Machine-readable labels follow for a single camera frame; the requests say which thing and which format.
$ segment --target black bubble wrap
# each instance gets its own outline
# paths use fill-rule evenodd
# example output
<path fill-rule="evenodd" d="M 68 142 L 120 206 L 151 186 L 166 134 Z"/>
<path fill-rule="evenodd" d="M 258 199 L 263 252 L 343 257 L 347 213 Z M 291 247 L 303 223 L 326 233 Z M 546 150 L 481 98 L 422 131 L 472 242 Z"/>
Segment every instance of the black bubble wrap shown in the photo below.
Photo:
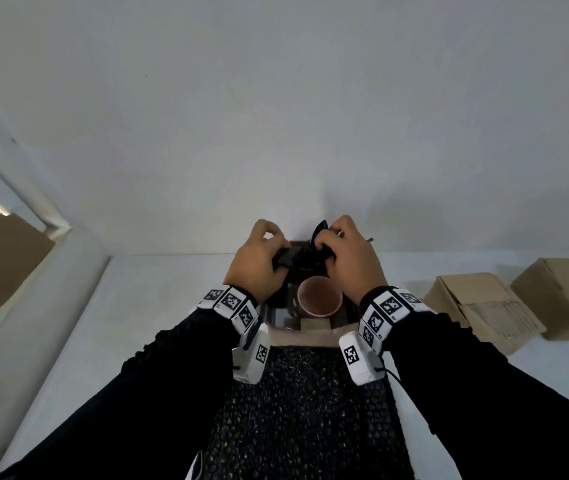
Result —
<path fill-rule="evenodd" d="M 339 349 L 273 347 L 257 385 L 234 381 L 203 478 L 413 479 L 386 380 L 356 386 Z"/>

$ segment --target wire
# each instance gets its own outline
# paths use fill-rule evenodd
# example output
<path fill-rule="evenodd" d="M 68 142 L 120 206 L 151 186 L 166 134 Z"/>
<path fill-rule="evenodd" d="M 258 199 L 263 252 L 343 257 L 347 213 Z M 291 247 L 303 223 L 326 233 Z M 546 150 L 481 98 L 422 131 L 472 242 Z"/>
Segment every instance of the wire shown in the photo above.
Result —
<path fill-rule="evenodd" d="M 392 376 L 394 379 L 396 379 L 398 381 L 398 384 L 400 384 L 400 387 L 402 387 L 404 389 L 404 386 L 402 385 L 402 382 L 400 382 L 400 379 L 398 379 L 398 376 L 396 374 L 394 374 L 392 371 L 390 371 L 389 369 L 386 369 L 384 367 L 376 367 L 374 369 L 374 371 L 376 372 L 382 372 L 385 371 L 387 374 L 389 374 L 390 376 Z"/>

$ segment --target mug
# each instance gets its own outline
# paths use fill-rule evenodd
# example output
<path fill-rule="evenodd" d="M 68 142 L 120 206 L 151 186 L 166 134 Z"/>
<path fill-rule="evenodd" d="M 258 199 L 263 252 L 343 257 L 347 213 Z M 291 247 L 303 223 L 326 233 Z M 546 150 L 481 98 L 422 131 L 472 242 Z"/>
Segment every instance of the mug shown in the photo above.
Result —
<path fill-rule="evenodd" d="M 301 317 L 329 318 L 342 306 L 342 291 L 329 278 L 312 276 L 300 284 L 293 304 Z"/>

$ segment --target hand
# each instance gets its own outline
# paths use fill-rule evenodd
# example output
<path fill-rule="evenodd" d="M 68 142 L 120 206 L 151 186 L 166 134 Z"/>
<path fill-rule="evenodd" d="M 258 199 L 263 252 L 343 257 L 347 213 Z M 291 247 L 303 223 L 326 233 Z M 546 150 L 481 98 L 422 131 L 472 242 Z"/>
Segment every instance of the hand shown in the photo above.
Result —
<path fill-rule="evenodd" d="M 315 245 L 320 249 L 322 244 L 327 244 L 336 255 L 326 261 L 328 277 L 356 305 L 372 289 L 387 285 L 373 246 L 358 232 L 351 217 L 342 216 L 330 230 L 320 231 Z"/>
<path fill-rule="evenodd" d="M 273 234 L 271 239 L 265 233 Z M 253 226 L 247 242 L 236 252 L 223 285 L 237 286 L 250 292 L 258 303 L 266 301 L 285 282 L 289 270 L 279 267 L 275 272 L 273 258 L 281 248 L 290 248 L 280 228 L 260 219 Z"/>

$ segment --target black sleeve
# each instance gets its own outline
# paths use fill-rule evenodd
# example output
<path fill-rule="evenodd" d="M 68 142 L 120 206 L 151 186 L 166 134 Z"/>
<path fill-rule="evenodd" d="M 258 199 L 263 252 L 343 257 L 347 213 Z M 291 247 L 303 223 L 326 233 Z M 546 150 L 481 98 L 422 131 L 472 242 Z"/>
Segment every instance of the black sleeve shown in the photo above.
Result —
<path fill-rule="evenodd" d="M 238 341 L 229 320 L 197 309 L 0 478 L 184 478 L 231 387 Z"/>
<path fill-rule="evenodd" d="M 368 294 L 360 307 L 373 298 Z M 392 327 L 384 348 L 464 478 L 569 472 L 569 400 L 509 364 L 470 328 L 446 314 L 412 313 Z"/>

